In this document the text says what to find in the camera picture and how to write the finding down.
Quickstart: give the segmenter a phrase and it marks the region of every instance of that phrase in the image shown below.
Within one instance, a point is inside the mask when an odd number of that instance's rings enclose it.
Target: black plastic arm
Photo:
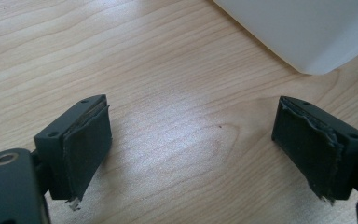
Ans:
[[[108,153],[112,134],[105,95],[84,99],[34,138],[36,150],[0,152],[0,224],[49,223],[44,194],[81,200]]]

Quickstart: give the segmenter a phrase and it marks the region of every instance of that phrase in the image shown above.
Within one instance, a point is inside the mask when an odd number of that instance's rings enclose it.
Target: light wooden surface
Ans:
[[[0,151],[100,93],[114,145],[53,223],[356,223],[270,135],[280,95],[358,128],[358,57],[301,75],[212,1],[0,1]]]

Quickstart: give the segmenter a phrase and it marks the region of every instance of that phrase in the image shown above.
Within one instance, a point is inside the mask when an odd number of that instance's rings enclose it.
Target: wooden table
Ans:
[[[114,145],[52,223],[356,223],[270,135],[281,95],[358,128],[358,57],[299,74],[212,1],[0,1],[0,151],[100,93]]]

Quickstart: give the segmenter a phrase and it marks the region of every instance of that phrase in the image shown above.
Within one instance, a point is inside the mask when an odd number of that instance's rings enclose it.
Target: screw hole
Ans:
[[[54,136],[57,136],[58,132],[51,132],[51,133],[48,133],[48,137],[54,137]]]
[[[9,164],[9,163],[13,162],[14,160],[16,160],[18,157],[19,157],[19,154],[15,153],[15,152],[5,153],[0,156],[0,166]]]
[[[350,137],[353,139],[358,139],[358,135],[355,133],[350,133]]]

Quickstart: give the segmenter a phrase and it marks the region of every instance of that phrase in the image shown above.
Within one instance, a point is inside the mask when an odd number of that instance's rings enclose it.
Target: white object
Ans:
[[[321,75],[358,55],[358,0],[214,0],[301,73]]]

